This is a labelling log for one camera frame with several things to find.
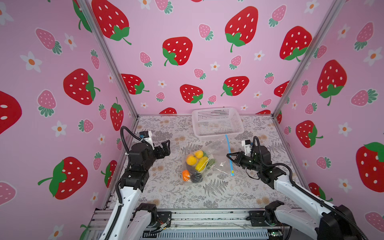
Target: floral tablecloth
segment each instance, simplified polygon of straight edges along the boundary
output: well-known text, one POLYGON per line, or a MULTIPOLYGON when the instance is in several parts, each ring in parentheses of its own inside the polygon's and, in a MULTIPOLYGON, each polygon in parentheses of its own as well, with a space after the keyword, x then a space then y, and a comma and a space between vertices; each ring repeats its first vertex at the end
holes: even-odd
MULTIPOLYGON (((294 171, 270 116, 241 116, 241 119, 245 131, 230 139, 231 152, 243 150, 241 140, 258 136, 261 145, 271 152, 272 163, 285 163, 294 171)), ((233 166, 234 176, 211 171, 201 183, 185 185, 180 177, 183 170, 183 160, 180 157, 212 142, 201 142, 195 137, 190 115, 142 116, 136 134, 146 130, 152 131, 156 146, 170 139, 171 154, 155 161, 149 170, 149 180, 137 205, 145 202, 154 203, 159 209, 250 209, 263 208, 274 200, 280 200, 292 208, 298 207, 291 199, 262 181, 248 177, 245 170, 236 165, 233 166)), ((257 178, 255 171, 248 170, 248 173, 257 178)), ((299 183, 295 173, 293 179, 299 183)), ((110 209, 114 207, 116 200, 117 197, 114 196, 110 209)))

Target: plastic fruit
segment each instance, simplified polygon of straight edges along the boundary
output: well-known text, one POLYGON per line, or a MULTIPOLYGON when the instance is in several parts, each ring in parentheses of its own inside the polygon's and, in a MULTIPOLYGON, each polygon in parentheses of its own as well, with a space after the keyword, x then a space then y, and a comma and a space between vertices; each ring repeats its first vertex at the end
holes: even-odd
POLYGON ((198 162, 198 164, 196 165, 195 169, 198 172, 203 171, 205 169, 205 167, 207 166, 208 161, 209 161, 208 157, 202 157, 200 159, 200 161, 198 162))
POLYGON ((203 157, 203 155, 204 155, 204 152, 203 152, 203 151, 201 151, 201 150, 199 150, 199 151, 195 152, 195 156, 196 156, 197 158, 202 158, 202 157, 203 157))
POLYGON ((187 164, 188 165, 192 166, 192 165, 195 165, 196 163, 197 163, 197 159, 194 156, 189 155, 187 157, 187 164))
POLYGON ((189 171, 188 170, 184 170, 183 171, 183 173, 182 173, 182 175, 183 175, 183 180, 184 181, 189 181, 190 180, 190 174, 189 174, 189 171))

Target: white plastic basket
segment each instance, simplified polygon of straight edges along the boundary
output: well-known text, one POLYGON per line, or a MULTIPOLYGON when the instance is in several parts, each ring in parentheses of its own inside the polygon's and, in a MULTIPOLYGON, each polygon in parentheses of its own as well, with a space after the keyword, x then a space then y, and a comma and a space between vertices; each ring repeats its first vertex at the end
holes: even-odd
POLYGON ((192 126, 200 141, 216 140, 224 134, 236 137, 244 132, 243 122, 235 108, 194 110, 192 126))

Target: red strawberry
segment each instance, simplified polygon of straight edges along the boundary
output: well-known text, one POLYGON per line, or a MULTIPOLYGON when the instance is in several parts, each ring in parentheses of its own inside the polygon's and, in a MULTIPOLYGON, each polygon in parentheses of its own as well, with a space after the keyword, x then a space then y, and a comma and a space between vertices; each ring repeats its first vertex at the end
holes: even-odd
POLYGON ((17 190, 11 184, 0 181, 0 206, 16 197, 17 190))
POLYGON ((98 55, 97 55, 95 49, 92 49, 92 51, 91 51, 91 61, 92 61, 93 65, 95 66, 95 68, 99 69, 100 61, 98 59, 98 55))
POLYGON ((195 77, 200 78, 201 80, 207 77, 204 71, 201 69, 195 68, 193 72, 195 73, 195 77))
POLYGON ((124 119, 124 112, 120 104, 118 104, 118 98, 116 97, 116 103, 114 103, 109 111, 113 128, 116 131, 120 130, 122 120, 124 119))
POLYGON ((327 157, 319 157, 316 160, 316 164, 322 169, 327 169, 331 167, 331 161, 327 157))
POLYGON ((270 105, 272 102, 272 99, 267 99, 263 102, 262 108, 266 108, 268 105, 270 105))
POLYGON ((377 212, 369 212, 365 215, 365 219, 369 224, 371 224, 374 228, 379 230, 380 232, 384 232, 384 216, 382 217, 377 212))
POLYGON ((166 108, 163 111, 159 112, 159 114, 177 114, 174 108, 166 108))
POLYGON ((260 111, 256 114, 271 114, 271 110, 263 110, 263 111, 260 111))
POLYGON ((301 95, 304 96, 308 91, 308 80, 304 80, 301 87, 301 95))
POLYGON ((231 64, 229 64, 229 68, 231 70, 235 70, 237 68, 237 66, 239 66, 240 64, 241 64, 241 56, 238 55, 238 56, 232 58, 231 64))
POLYGON ((365 24, 363 29, 359 32, 356 37, 357 42, 355 42, 355 50, 359 51, 367 46, 367 41, 373 36, 373 22, 365 24))
POLYGON ((94 87, 93 79, 82 68, 70 73, 63 81, 65 93, 72 99, 84 105, 90 105, 100 89, 94 87))
POLYGON ((52 33, 41 28, 36 28, 35 32, 36 36, 39 38, 40 42, 46 49, 52 50, 52 52, 57 55, 60 55, 63 52, 61 50, 60 43, 55 41, 55 37, 52 35, 52 33))
POLYGON ((227 41, 233 45, 240 47, 249 43, 256 32, 258 10, 255 7, 249 6, 236 14, 225 26, 225 36, 227 41))
POLYGON ((246 76, 227 78, 223 84, 224 92, 221 94, 227 94, 228 96, 237 96, 244 91, 249 83, 249 78, 246 76))
POLYGON ((105 183, 105 186, 109 187, 109 184, 111 183, 111 180, 112 180, 112 177, 113 177, 113 174, 115 173, 115 169, 116 169, 116 165, 118 163, 115 161, 115 160, 112 160, 107 168, 105 169, 105 173, 103 173, 103 171, 101 171, 101 173, 103 175, 105 175, 104 177, 104 183, 105 183))
POLYGON ((328 106, 331 104, 332 96, 339 94, 347 82, 347 73, 336 61, 328 61, 320 74, 317 82, 317 92, 323 98, 329 98, 328 106))
POLYGON ((270 28, 275 27, 276 25, 279 24, 279 21, 283 20, 286 10, 287 10, 287 6, 281 5, 280 7, 276 8, 275 11, 273 11, 272 18, 269 19, 270 28))
POLYGON ((105 107, 104 107, 103 104, 100 104, 100 105, 99 105, 99 111, 100 111, 100 117, 101 117, 103 120, 106 120, 106 119, 107 119, 107 110, 105 109, 105 107))
POLYGON ((327 202, 332 202, 333 201, 332 198, 329 199, 329 200, 326 200, 324 191, 316 183, 311 182, 310 184, 308 184, 308 186, 310 187, 310 190, 311 190, 311 192, 314 195, 318 196, 319 198, 321 198, 321 199, 323 199, 323 200, 325 200, 327 202))
POLYGON ((297 59, 307 50, 312 41, 312 35, 301 26, 296 26, 285 35, 280 48, 280 58, 284 60, 297 59))
POLYGON ((321 45, 319 48, 316 49, 313 57, 314 58, 321 58, 325 52, 327 52, 327 47, 324 45, 321 45))
POLYGON ((353 105, 363 107, 367 103, 371 104, 374 101, 376 101, 378 95, 379 94, 376 93, 376 90, 374 89, 369 89, 368 91, 363 89, 363 90, 360 90, 351 98, 351 103, 353 105))
POLYGON ((121 76, 130 94, 140 94, 143 91, 149 92, 148 90, 144 90, 144 82, 138 76, 132 74, 121 74, 121 76))
POLYGON ((375 192, 384 192, 384 145, 371 142, 359 148, 356 164, 363 184, 375 192))
POLYGON ((39 181, 52 179, 49 190, 56 199, 62 200, 74 194, 87 181, 88 171, 79 160, 74 157, 66 157, 53 169, 53 177, 39 181))
POLYGON ((273 91, 273 93, 274 93, 276 96, 278 96, 278 97, 282 97, 282 96, 283 96, 283 93, 285 92, 285 90, 286 90, 286 88, 287 88, 287 86, 288 86, 288 83, 289 83, 289 81, 287 81, 287 82, 285 82, 285 83, 283 83, 283 84, 277 86, 277 87, 275 88, 275 90, 273 91))
POLYGON ((189 38, 181 36, 168 38, 163 42, 163 55, 172 65, 181 66, 186 64, 192 52, 192 42, 189 38))
POLYGON ((124 13, 107 0, 92 0, 92 11, 104 36, 115 41, 129 35, 129 22, 124 13))
POLYGON ((273 76, 273 73, 267 73, 265 75, 264 82, 269 85, 269 84, 273 83, 274 79, 275 79, 275 77, 273 76))
POLYGON ((214 32, 211 31, 211 27, 206 24, 199 25, 200 37, 205 38, 206 41, 210 41, 214 37, 214 32))
POLYGON ((0 134, 14 125, 22 116, 22 108, 18 101, 0 91, 0 134))
POLYGON ((93 160, 93 168, 97 171, 101 165, 101 153, 97 152, 93 160))
POLYGON ((187 103, 197 103, 203 98, 203 90, 199 87, 184 84, 180 87, 180 93, 184 101, 187 103))
POLYGON ((316 109, 316 103, 308 104, 308 106, 305 108, 305 113, 311 115, 313 112, 316 112, 316 109))
POLYGON ((316 143, 316 138, 323 138, 323 136, 317 137, 317 128, 310 120, 301 122, 296 126, 296 135, 306 148, 312 147, 316 143))

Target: white flower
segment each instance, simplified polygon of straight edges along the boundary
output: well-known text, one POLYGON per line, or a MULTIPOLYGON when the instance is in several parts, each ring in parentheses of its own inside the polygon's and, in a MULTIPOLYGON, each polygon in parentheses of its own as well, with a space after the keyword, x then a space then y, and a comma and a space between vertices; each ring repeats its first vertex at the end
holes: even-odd
POLYGON ((319 6, 320 3, 317 2, 317 0, 312 0, 311 2, 307 2, 307 8, 305 9, 304 13, 313 13, 313 9, 315 9, 317 6, 319 6))
POLYGON ((213 64, 211 64, 211 70, 216 70, 220 67, 219 64, 217 64, 217 62, 214 62, 213 64))
POLYGON ((295 109, 295 110, 296 110, 296 107, 297 107, 297 103, 296 103, 296 101, 294 101, 294 102, 292 103, 292 109, 295 109))
POLYGON ((164 88, 166 86, 165 81, 159 81, 158 86, 161 86, 162 88, 164 88))
POLYGON ((35 69, 36 72, 40 72, 40 65, 43 63, 41 60, 36 59, 31 51, 28 52, 28 56, 20 55, 21 59, 26 62, 25 69, 35 69))
POLYGON ((100 133, 100 137, 98 137, 97 140, 99 140, 99 144, 101 145, 102 143, 105 143, 105 136, 100 133))
POLYGON ((7 8, 5 7, 5 3, 0 2, 0 24, 5 25, 5 21, 8 20, 10 22, 13 22, 13 18, 6 13, 7 8))
POLYGON ((262 60, 262 57, 264 57, 264 56, 265 56, 265 54, 263 53, 262 50, 260 50, 260 52, 255 53, 255 59, 254 59, 254 60, 259 60, 259 61, 261 61, 261 60, 262 60))
POLYGON ((98 200, 97 195, 99 195, 98 192, 93 192, 93 195, 90 199, 90 201, 92 202, 92 205, 98 200))
POLYGON ((66 124, 61 124, 60 121, 57 121, 57 125, 52 127, 52 130, 56 132, 56 137, 60 135, 66 135, 65 129, 67 128, 66 124))
POLYGON ((347 24, 344 24, 343 28, 337 32, 339 34, 339 36, 337 37, 337 40, 339 40, 340 38, 345 38, 350 28, 351 28, 350 26, 347 26, 347 24))
POLYGON ((138 0, 141 3, 141 9, 150 9, 149 4, 151 3, 152 0, 138 0))
POLYGON ((348 189, 352 189, 351 185, 348 184, 348 179, 342 180, 339 178, 339 182, 339 188, 344 189, 345 192, 348 192, 348 189))
POLYGON ((49 235, 48 240, 56 240, 58 237, 61 237, 63 235, 63 232, 61 231, 64 227, 64 224, 60 227, 55 226, 53 228, 53 233, 49 235))
POLYGON ((259 98, 261 95, 263 95, 262 93, 260 93, 260 91, 258 91, 257 93, 254 93, 254 98, 259 98))
POLYGON ((73 36, 68 36, 68 34, 64 33, 65 35, 65 44, 68 44, 71 48, 71 50, 73 50, 73 48, 77 47, 77 45, 74 43, 73 41, 73 36))
POLYGON ((375 61, 380 60, 383 58, 383 55, 380 54, 382 47, 379 47, 376 49, 376 51, 369 50, 368 51, 368 57, 366 57, 363 62, 368 62, 369 66, 372 66, 375 61))
POLYGON ((305 167, 306 170, 308 170, 308 163, 307 163, 307 160, 303 160, 303 167, 305 167))
POLYGON ((344 134, 344 136, 348 136, 348 132, 352 131, 352 128, 348 127, 348 123, 344 123, 344 125, 339 124, 339 134, 344 134))

